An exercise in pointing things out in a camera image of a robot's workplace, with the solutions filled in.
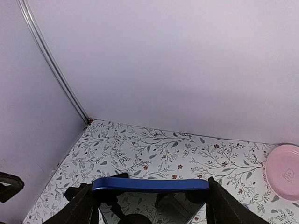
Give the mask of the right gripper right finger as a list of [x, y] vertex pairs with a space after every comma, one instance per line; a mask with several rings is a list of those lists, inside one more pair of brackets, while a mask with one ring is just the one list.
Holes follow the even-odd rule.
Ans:
[[238, 202], [213, 177], [208, 182], [211, 191], [206, 202], [208, 224], [268, 224]]

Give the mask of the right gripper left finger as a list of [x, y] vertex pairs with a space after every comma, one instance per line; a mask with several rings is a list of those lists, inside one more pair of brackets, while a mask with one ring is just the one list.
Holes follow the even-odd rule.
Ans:
[[64, 193], [69, 203], [44, 224], [97, 224], [99, 209], [93, 199], [92, 185], [69, 187]]

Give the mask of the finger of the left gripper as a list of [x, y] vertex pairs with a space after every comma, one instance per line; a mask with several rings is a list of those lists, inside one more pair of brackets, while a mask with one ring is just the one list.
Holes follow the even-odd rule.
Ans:
[[0, 173], [0, 202], [5, 203], [24, 188], [24, 181], [15, 175]]

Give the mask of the blue phone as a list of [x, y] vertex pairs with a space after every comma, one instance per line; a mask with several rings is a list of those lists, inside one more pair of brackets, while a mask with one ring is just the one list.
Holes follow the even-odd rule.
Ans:
[[210, 195], [205, 180], [94, 181], [92, 193], [106, 224], [189, 224]]

